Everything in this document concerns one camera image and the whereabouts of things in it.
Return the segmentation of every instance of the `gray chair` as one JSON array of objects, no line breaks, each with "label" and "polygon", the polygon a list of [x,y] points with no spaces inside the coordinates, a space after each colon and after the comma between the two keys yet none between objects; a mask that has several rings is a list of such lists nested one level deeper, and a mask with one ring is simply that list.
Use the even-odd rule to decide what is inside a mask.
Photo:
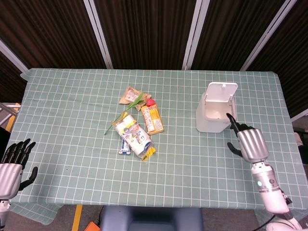
[{"label": "gray chair", "polygon": [[101,231],[203,231],[200,208],[105,206]]}]

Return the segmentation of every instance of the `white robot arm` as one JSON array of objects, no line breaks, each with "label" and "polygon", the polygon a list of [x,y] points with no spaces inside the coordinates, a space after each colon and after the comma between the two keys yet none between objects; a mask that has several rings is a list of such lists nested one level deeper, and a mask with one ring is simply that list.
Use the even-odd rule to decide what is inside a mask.
[{"label": "white robot arm", "polygon": [[231,122],[231,129],[238,138],[241,150],[236,149],[231,143],[228,143],[229,149],[253,165],[252,175],[257,183],[265,209],[279,218],[268,224],[266,230],[303,230],[288,207],[292,201],[280,189],[273,168],[264,162],[269,156],[269,151],[262,132],[246,124],[240,125],[229,113],[227,117]]},{"label": "white robot arm", "polygon": [[38,174],[38,167],[34,167],[30,178],[21,182],[29,154],[35,145],[35,142],[28,145],[29,143],[30,139],[12,144],[0,162],[0,231],[4,230],[10,211],[9,200],[14,198],[18,191],[32,184]]}]

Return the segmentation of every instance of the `red bottle cap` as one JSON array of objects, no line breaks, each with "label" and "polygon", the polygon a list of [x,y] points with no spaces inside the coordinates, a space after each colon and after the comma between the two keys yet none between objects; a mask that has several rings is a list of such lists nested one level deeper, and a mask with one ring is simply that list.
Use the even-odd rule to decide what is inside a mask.
[{"label": "red bottle cap", "polygon": [[152,106],[152,105],[154,105],[154,104],[156,104],[156,103],[155,103],[155,100],[153,100],[153,99],[148,99],[147,102],[146,102],[146,105],[147,105],[148,107],[150,107],[150,106]]}]

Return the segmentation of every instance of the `open lid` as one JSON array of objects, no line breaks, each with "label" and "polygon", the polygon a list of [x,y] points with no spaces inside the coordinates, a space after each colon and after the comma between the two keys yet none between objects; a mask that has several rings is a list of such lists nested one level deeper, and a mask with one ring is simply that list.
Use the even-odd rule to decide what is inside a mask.
[{"label": "open lid", "polygon": [[228,102],[237,89],[236,83],[211,82],[205,93],[207,102]]}]

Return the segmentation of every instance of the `green checkered tablecloth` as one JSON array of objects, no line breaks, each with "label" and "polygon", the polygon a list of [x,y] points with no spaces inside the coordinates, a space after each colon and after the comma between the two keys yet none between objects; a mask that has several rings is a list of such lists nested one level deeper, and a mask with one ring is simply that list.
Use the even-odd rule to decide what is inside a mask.
[{"label": "green checkered tablecloth", "polygon": [[[263,209],[250,164],[227,147],[233,131],[200,133],[195,110],[212,81],[235,82],[238,121],[263,131],[277,180],[301,214],[307,179],[279,79],[273,72],[31,69],[10,143],[37,142],[23,179],[34,184],[12,199],[13,211],[44,224],[63,204]],[[105,130],[126,106],[130,85],[156,100],[165,131],[157,153],[141,162],[119,155],[120,137]],[[134,118],[144,126],[142,114]]]}]

